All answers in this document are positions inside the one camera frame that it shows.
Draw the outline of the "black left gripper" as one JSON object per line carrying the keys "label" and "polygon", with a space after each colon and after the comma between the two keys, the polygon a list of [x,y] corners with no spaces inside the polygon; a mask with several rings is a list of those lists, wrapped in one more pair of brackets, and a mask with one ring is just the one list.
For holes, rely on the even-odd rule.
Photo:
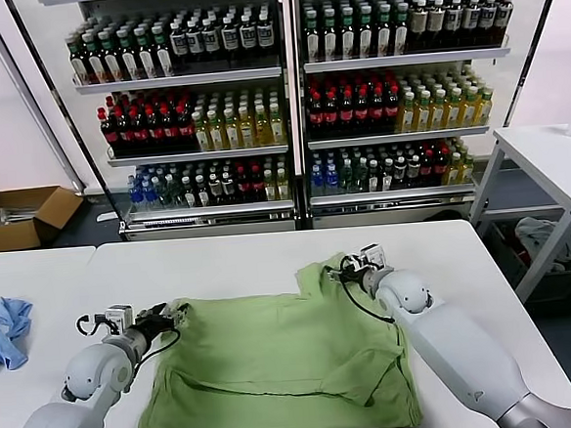
{"label": "black left gripper", "polygon": [[134,320],[136,329],[142,334],[157,334],[171,331],[175,325],[184,323],[191,306],[179,302],[164,303],[161,308],[145,309]]}

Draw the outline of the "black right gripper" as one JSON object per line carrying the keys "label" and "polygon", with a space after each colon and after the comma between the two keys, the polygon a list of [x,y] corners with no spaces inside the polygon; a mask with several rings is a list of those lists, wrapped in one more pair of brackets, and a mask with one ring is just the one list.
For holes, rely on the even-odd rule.
{"label": "black right gripper", "polygon": [[341,258],[335,266],[330,266],[327,276],[331,280],[340,279],[341,282],[361,284],[366,272],[366,266],[357,255],[350,254]]}

